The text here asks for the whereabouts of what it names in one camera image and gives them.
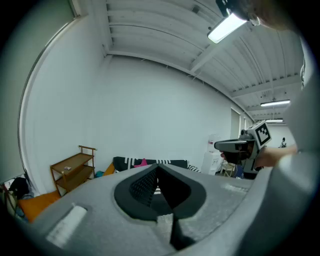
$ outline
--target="wooden shelving unit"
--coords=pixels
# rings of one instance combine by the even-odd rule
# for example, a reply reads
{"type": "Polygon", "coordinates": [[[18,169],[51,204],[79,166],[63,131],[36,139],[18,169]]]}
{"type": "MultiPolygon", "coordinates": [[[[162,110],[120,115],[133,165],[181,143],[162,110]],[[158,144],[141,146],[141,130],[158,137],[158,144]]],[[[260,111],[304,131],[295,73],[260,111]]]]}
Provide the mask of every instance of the wooden shelving unit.
{"type": "Polygon", "coordinates": [[[79,147],[81,148],[81,153],[75,154],[50,166],[53,182],[58,192],[58,186],[64,188],[68,193],[84,183],[92,173],[93,176],[95,175],[94,150],[96,151],[96,149],[87,146],[79,147]],[[92,150],[92,154],[83,153],[83,149],[92,150]],[[86,165],[91,159],[92,166],[86,165]],[[54,171],[62,175],[57,180],[55,179],[54,171]]]}

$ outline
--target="pink object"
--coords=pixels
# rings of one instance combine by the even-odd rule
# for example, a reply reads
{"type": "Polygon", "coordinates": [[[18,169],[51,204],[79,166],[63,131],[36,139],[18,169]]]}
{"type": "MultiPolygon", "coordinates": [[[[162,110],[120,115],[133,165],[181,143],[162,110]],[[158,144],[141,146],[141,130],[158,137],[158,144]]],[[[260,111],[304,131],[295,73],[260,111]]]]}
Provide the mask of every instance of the pink object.
{"type": "Polygon", "coordinates": [[[148,165],[147,160],[144,158],[144,159],[142,159],[141,164],[135,165],[134,168],[141,167],[141,166],[147,166],[147,165],[148,165]]]}

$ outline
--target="orange cushion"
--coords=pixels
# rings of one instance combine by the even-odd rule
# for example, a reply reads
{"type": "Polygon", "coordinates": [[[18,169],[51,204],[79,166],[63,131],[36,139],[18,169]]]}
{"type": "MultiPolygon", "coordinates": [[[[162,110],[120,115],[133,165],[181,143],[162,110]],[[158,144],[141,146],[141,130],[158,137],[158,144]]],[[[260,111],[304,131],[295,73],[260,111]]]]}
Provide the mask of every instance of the orange cushion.
{"type": "Polygon", "coordinates": [[[105,170],[103,176],[113,174],[114,172],[115,172],[115,166],[114,166],[114,163],[112,162],[112,163],[109,165],[109,167],[105,170]]]}
{"type": "Polygon", "coordinates": [[[33,222],[35,218],[49,205],[60,199],[61,196],[58,191],[48,194],[42,194],[30,199],[18,200],[20,208],[23,210],[29,222],[33,222]]]}

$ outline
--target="ceiling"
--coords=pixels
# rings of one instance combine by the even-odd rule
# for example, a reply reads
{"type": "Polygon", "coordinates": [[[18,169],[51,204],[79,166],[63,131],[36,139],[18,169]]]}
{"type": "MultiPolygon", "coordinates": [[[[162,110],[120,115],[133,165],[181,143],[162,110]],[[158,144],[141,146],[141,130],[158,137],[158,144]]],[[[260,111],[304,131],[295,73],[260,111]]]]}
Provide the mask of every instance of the ceiling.
{"type": "Polygon", "coordinates": [[[219,90],[254,120],[281,118],[283,106],[260,104],[293,100],[301,90],[300,38],[247,22],[214,44],[207,34],[222,20],[215,0],[102,0],[94,8],[106,53],[179,69],[219,90]]]}

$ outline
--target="fluorescent light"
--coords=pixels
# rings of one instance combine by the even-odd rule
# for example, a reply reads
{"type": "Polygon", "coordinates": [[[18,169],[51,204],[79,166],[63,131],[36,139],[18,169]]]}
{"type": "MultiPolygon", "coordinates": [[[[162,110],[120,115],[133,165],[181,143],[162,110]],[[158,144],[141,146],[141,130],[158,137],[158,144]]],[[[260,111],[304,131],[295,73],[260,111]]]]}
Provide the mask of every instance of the fluorescent light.
{"type": "Polygon", "coordinates": [[[267,123],[282,123],[284,120],[283,119],[270,119],[270,120],[265,120],[267,123]]]}
{"type": "Polygon", "coordinates": [[[208,38],[217,44],[246,22],[246,20],[240,19],[232,13],[208,34],[208,38]]]}
{"type": "Polygon", "coordinates": [[[278,100],[278,101],[271,101],[266,103],[261,103],[261,107],[268,107],[268,106],[275,106],[275,105],[283,105],[283,104],[289,104],[290,100],[278,100]]]}

